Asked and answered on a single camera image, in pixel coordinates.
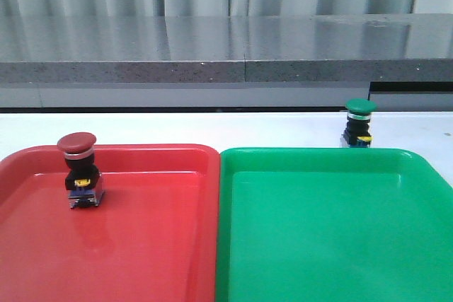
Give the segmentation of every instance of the red tray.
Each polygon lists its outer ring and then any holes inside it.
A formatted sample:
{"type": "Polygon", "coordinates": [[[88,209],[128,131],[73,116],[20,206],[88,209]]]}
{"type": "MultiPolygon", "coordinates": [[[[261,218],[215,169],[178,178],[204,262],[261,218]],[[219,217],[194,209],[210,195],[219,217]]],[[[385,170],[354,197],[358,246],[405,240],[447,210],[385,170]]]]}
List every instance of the red tray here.
{"type": "Polygon", "coordinates": [[[106,193],[71,210],[56,146],[0,162],[0,301],[213,301],[219,154],[97,145],[106,193]]]}

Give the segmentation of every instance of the white table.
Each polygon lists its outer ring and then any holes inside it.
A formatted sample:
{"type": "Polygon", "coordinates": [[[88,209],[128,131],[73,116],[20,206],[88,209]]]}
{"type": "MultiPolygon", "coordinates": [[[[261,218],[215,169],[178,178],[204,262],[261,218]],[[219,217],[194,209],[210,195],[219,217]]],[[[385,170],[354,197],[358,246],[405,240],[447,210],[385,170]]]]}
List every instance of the white table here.
{"type": "MultiPolygon", "coordinates": [[[[345,124],[345,112],[0,114],[0,159],[77,131],[97,144],[335,148],[345,124]]],[[[453,112],[376,112],[370,131],[372,147],[416,152],[453,185],[453,112]]]]}

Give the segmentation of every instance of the plastic tray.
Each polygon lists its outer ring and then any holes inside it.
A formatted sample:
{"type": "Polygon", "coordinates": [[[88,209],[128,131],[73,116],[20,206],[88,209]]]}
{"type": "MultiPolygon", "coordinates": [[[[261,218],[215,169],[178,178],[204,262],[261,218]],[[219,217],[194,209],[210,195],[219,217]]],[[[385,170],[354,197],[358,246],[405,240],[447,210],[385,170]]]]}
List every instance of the plastic tray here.
{"type": "Polygon", "coordinates": [[[219,154],[95,146],[106,193],[69,208],[55,146],[0,162],[0,301],[213,301],[219,154]]]}
{"type": "Polygon", "coordinates": [[[453,301],[453,191],[394,149],[221,154],[217,301],[453,301]]]}

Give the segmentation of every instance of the gray countertop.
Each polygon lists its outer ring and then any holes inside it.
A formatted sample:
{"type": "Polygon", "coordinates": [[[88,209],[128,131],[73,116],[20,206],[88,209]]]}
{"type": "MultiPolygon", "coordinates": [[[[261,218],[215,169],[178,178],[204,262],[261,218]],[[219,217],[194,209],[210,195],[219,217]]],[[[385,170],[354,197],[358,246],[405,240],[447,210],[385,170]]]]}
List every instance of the gray countertop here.
{"type": "Polygon", "coordinates": [[[453,15],[3,17],[18,83],[453,81],[453,15]]]}

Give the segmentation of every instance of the red mushroom button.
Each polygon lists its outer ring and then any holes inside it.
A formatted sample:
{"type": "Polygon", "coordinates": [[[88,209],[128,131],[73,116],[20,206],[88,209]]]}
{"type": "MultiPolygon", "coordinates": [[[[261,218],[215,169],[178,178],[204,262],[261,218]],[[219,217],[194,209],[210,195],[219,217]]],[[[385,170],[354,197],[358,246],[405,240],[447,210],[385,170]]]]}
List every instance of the red mushroom button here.
{"type": "Polygon", "coordinates": [[[58,149],[65,153],[83,153],[91,149],[96,142],[96,136],[89,132],[75,132],[62,137],[58,143],[58,149]]]}

